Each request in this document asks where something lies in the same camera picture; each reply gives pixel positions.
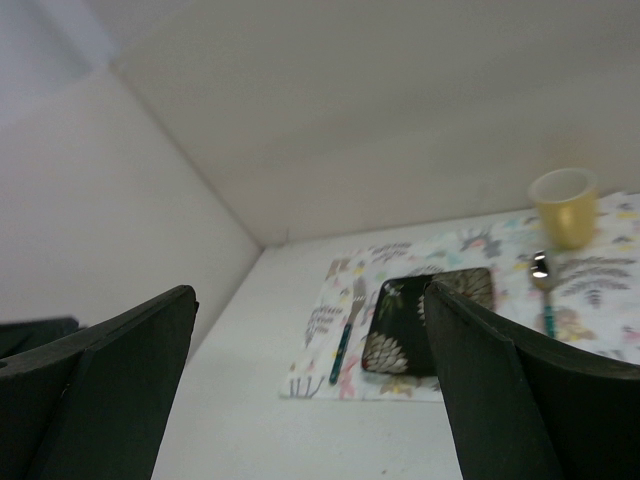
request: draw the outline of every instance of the black plate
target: black plate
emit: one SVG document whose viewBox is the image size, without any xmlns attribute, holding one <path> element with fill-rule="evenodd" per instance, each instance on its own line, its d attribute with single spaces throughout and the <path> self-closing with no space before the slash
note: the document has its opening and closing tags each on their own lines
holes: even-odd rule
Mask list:
<svg viewBox="0 0 640 480">
<path fill-rule="evenodd" d="M 362 353 L 364 370 L 419 377 L 436 374 L 422 305 L 424 289 L 433 280 L 493 310 L 493 285 L 486 268 L 387 280 L 380 288 Z"/>
</svg>

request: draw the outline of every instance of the cup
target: cup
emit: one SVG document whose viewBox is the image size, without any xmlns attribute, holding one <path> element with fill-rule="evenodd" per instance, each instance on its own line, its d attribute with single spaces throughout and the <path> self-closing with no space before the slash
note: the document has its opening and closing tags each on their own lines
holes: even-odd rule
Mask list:
<svg viewBox="0 0 640 480">
<path fill-rule="evenodd" d="M 529 198 L 551 241 L 559 247 L 584 247 L 593 238 L 598 200 L 597 177 L 584 168 L 563 168 L 538 178 Z"/>
</svg>

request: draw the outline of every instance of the floral placemat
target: floral placemat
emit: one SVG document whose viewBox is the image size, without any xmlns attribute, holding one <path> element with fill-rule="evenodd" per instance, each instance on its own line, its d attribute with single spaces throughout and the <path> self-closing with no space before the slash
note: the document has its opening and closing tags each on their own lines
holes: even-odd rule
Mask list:
<svg viewBox="0 0 640 480">
<path fill-rule="evenodd" d="M 596 235 L 578 252 L 556 252 L 557 338 L 573 346 L 640 364 L 640 217 L 623 193 L 600 200 Z M 496 311 L 544 331 L 540 293 L 527 276 L 531 254 L 548 248 L 539 219 L 523 217 L 423 242 L 363 248 L 335 259 L 304 335 L 302 352 L 280 388 L 285 398 L 442 401 L 436 377 L 365 372 L 360 359 L 382 283 L 389 278 L 489 268 Z M 351 311 L 353 285 L 366 301 L 355 320 L 335 386 L 328 378 Z"/>
</svg>

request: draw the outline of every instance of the fork handle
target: fork handle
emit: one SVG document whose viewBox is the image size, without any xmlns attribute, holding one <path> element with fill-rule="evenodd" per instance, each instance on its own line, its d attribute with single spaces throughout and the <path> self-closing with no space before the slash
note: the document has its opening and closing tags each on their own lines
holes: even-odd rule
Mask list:
<svg viewBox="0 0 640 480">
<path fill-rule="evenodd" d="M 331 369 L 331 375 L 329 375 L 329 385 L 335 385 L 338 383 L 338 377 L 340 376 L 340 368 L 342 367 L 342 360 L 347 352 L 347 345 L 349 343 L 349 337 L 351 336 L 351 329 L 353 325 L 347 323 L 344 326 L 342 332 L 342 338 L 340 338 L 340 344 L 338 345 L 338 352 L 336 353 L 336 359 L 333 362 L 333 368 Z"/>
</svg>

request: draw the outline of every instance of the white table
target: white table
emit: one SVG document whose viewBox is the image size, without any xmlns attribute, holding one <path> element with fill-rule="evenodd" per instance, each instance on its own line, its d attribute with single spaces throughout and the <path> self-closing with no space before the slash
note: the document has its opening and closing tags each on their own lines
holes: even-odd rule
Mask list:
<svg viewBox="0 0 640 480">
<path fill-rule="evenodd" d="M 282 400 L 277 389 L 335 256 L 527 213 L 266 250 L 184 371 L 153 478 L 460 479 L 444 404 Z"/>
</svg>

